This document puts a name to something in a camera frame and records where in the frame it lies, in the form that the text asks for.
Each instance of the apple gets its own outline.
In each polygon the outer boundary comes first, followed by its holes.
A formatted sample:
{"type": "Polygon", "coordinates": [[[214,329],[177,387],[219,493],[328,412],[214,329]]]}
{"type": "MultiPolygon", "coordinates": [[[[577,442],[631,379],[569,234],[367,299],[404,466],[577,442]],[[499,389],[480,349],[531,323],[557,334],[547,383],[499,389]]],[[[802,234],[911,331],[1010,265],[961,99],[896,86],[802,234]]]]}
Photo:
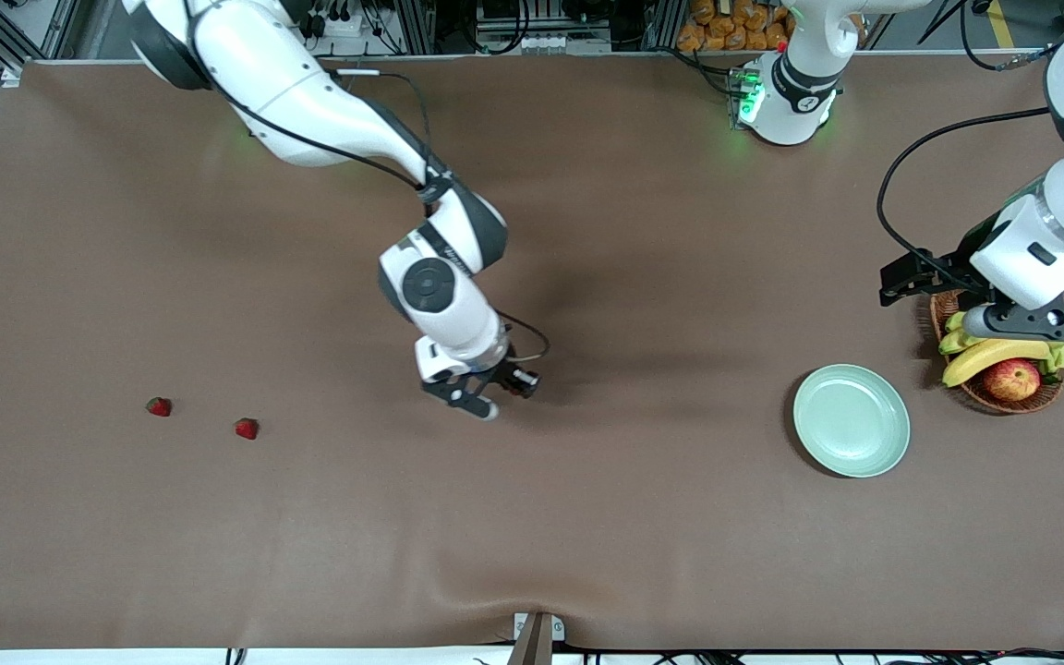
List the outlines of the apple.
{"type": "Polygon", "coordinates": [[[984,369],[983,386],[997,399],[1018,402],[1042,387],[1042,373],[1033,363],[1014,358],[984,369]]]}

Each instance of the yellow banana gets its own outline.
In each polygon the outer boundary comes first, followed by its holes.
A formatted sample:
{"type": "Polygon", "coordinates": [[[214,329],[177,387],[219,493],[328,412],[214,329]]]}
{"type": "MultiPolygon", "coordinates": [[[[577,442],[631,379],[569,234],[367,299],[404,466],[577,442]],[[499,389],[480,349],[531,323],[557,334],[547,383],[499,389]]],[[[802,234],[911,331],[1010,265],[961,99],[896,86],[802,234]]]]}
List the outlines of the yellow banana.
{"type": "Polygon", "coordinates": [[[943,328],[947,329],[947,333],[952,333],[955,330],[963,328],[964,314],[967,314],[967,312],[955,312],[955,314],[950,315],[950,318],[947,319],[947,323],[943,326],[943,328]]]}
{"type": "Polygon", "coordinates": [[[951,360],[942,373],[943,386],[953,388],[998,362],[1014,358],[1045,360],[1050,356],[1046,342],[1037,339],[985,339],[968,347],[951,360]]]}
{"type": "Polygon", "coordinates": [[[938,353],[948,356],[949,354],[959,353],[968,347],[974,347],[980,344],[980,342],[983,342],[983,337],[968,335],[962,328],[957,328],[951,330],[951,332],[947,332],[947,336],[943,337],[942,342],[938,342],[938,353]]]}
{"type": "Polygon", "coordinates": [[[1053,367],[1054,369],[1064,369],[1064,342],[1059,348],[1053,349],[1053,367]]]}

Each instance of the white robotic arm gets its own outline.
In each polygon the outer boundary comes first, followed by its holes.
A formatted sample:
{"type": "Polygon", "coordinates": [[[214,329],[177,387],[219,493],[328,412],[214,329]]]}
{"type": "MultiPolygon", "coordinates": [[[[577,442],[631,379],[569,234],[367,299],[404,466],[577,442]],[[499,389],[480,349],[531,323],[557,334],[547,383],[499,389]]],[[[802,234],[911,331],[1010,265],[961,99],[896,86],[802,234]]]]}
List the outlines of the white robotic arm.
{"type": "Polygon", "coordinates": [[[811,138],[828,121],[836,84],[860,35],[852,14],[916,10],[929,0],[782,0],[795,14],[786,51],[766,53],[742,67],[734,87],[734,121],[780,146],[811,138]]]}
{"type": "Polygon", "coordinates": [[[539,378],[511,358],[508,329],[472,281],[503,254],[502,216],[392,111],[344,92],[290,29],[297,16],[277,0],[123,2],[148,67],[177,87],[216,89],[275,155],[304,167],[361,161],[417,189],[426,222],[381,255],[379,283],[425,333],[415,350],[427,393],[486,420],[498,413],[480,394],[487,383],[532,396],[539,378]]]}
{"type": "MultiPolygon", "coordinates": [[[[1046,70],[1048,114],[1064,143],[1064,39],[1046,70]]],[[[929,261],[908,253],[881,270],[882,304],[914,292],[970,289],[963,328],[980,337],[1064,339],[1064,157],[929,261]]]]}

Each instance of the red strawberry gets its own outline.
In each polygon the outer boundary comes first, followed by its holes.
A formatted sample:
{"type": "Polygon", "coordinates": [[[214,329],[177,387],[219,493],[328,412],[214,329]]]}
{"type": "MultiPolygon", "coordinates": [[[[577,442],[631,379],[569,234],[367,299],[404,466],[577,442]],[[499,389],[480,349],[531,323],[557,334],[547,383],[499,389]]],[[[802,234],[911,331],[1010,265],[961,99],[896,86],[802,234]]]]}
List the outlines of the red strawberry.
{"type": "Polygon", "coordinates": [[[147,402],[147,411],[159,417],[167,417],[170,415],[170,400],[166,397],[153,397],[147,402]]]}
{"type": "Polygon", "coordinates": [[[252,417],[242,417],[240,420],[236,421],[233,426],[233,431],[236,432],[237,437],[248,438],[250,442],[256,437],[256,431],[261,429],[261,426],[253,420],[252,417]]]}

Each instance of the plate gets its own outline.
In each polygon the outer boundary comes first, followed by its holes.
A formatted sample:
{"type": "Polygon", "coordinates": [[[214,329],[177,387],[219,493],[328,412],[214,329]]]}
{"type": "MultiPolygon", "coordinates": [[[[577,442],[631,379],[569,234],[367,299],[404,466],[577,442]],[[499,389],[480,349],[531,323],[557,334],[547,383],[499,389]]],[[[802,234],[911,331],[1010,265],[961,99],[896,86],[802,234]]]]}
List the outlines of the plate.
{"type": "Polygon", "coordinates": [[[909,447],[909,413],[898,390],[865,367],[828,365],[795,393],[795,432],[829,470],[852,479],[890,471],[909,447]]]}

